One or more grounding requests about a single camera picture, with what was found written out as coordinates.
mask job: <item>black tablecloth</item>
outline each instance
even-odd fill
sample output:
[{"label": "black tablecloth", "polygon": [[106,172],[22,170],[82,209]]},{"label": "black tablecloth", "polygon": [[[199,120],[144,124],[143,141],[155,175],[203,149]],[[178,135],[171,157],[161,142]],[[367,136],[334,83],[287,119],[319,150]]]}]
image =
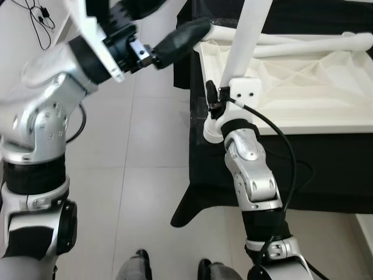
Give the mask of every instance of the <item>black tablecloth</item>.
[{"label": "black tablecloth", "polygon": [[[265,33],[341,34],[346,30],[373,31],[373,13],[369,14],[369,11],[373,11],[372,5],[344,2],[343,4],[348,4],[347,7],[339,5],[340,1],[330,0],[279,0],[275,1],[275,4],[295,2],[306,3],[307,8],[299,10],[299,5],[294,5],[287,12],[279,12],[281,11],[279,9],[277,13],[271,9]],[[320,6],[321,2],[325,3],[323,9]],[[190,18],[206,15],[211,18],[237,18],[242,3],[243,0],[188,1],[178,17],[178,24],[186,19],[189,12]],[[319,10],[318,14],[313,14],[312,18],[309,18],[309,12],[317,10]],[[332,21],[334,24],[326,25],[325,20],[322,20],[322,18],[327,19],[328,16],[334,19]],[[299,23],[297,20],[300,17],[307,18],[308,24],[306,21]],[[361,20],[364,17],[372,18],[370,24]],[[182,63],[184,68],[191,70],[190,185],[171,221],[175,227],[186,225],[205,208],[220,205],[238,206],[233,178],[224,163],[223,144],[210,144],[203,137],[203,123],[207,116],[207,108],[199,56],[195,52]],[[300,190],[290,205],[292,209],[373,213],[373,134],[289,135],[288,138],[297,159],[305,160],[316,168],[315,179],[308,187]],[[262,136],[261,143],[273,151],[287,154],[278,136]],[[267,155],[267,164],[275,175],[282,198],[286,198],[290,185],[290,163]],[[302,165],[298,165],[298,169],[300,186],[309,178],[309,170]]]}]

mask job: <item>tile floor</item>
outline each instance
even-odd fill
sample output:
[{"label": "tile floor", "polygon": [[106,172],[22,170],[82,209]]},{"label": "tile floor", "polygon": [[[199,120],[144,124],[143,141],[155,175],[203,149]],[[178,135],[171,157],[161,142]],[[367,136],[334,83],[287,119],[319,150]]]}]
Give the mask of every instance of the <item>tile floor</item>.
[{"label": "tile floor", "polygon": [[[141,40],[155,45],[172,31],[183,2],[169,0],[139,21]],[[59,259],[57,279],[114,280],[139,248],[150,254],[154,280],[195,280],[205,257],[246,279],[251,262],[237,208],[207,209],[184,228],[170,226],[189,183],[189,92],[173,87],[172,72],[149,67],[122,84],[106,82],[84,102],[86,129],[66,154],[78,242]],[[79,122],[76,112],[71,134]],[[289,211],[288,221],[304,255],[330,279],[369,279],[346,215]]]}]

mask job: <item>white tray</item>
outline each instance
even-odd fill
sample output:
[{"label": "white tray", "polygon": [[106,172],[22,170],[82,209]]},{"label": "white tray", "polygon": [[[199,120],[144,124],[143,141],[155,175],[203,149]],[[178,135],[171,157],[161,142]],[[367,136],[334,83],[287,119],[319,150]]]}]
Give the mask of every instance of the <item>white tray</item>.
[{"label": "white tray", "polygon": [[[300,40],[332,38],[283,35]],[[219,85],[230,45],[196,46],[203,81]],[[366,52],[338,51],[296,57],[252,59],[246,76],[262,80],[258,107],[287,134],[373,132],[373,61]],[[274,134],[254,118],[262,134]]]}]

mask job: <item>white pole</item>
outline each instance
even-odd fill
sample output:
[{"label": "white pole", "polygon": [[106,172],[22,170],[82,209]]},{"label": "white pole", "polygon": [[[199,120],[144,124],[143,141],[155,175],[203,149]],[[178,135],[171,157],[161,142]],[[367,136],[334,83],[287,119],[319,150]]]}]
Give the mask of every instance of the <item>white pole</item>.
[{"label": "white pole", "polygon": [[228,86],[232,78],[245,76],[271,4],[272,0],[245,1],[220,87]]}]

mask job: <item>white wall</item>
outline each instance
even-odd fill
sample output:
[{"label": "white wall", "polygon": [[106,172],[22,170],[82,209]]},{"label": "white wall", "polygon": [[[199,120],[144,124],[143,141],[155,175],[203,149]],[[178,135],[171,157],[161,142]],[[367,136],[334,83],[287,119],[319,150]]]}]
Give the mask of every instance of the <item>white wall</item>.
[{"label": "white wall", "polygon": [[[67,16],[62,0],[40,0],[51,18],[56,23],[56,31],[51,33],[52,41],[62,22]],[[46,46],[48,37],[41,27],[37,27],[41,41]],[[29,12],[6,0],[0,6],[0,85],[1,93],[9,90],[19,80],[22,66],[33,57],[40,55],[43,50],[39,47],[36,34],[33,30]]]}]

